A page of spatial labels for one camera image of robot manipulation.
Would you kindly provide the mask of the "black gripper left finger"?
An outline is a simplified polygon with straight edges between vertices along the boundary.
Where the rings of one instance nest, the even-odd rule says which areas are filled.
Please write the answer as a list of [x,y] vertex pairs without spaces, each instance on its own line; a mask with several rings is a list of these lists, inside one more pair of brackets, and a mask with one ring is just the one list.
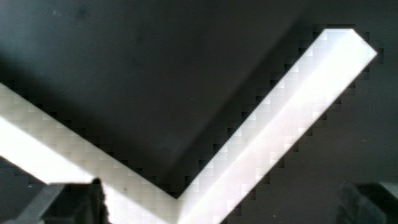
[[49,184],[12,224],[110,224],[101,180]]

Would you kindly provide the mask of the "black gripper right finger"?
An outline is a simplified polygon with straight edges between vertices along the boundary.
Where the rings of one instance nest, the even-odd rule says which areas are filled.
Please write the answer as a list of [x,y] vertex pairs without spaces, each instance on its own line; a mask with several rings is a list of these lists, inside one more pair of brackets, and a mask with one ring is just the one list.
[[350,183],[337,189],[335,224],[398,224],[398,183]]

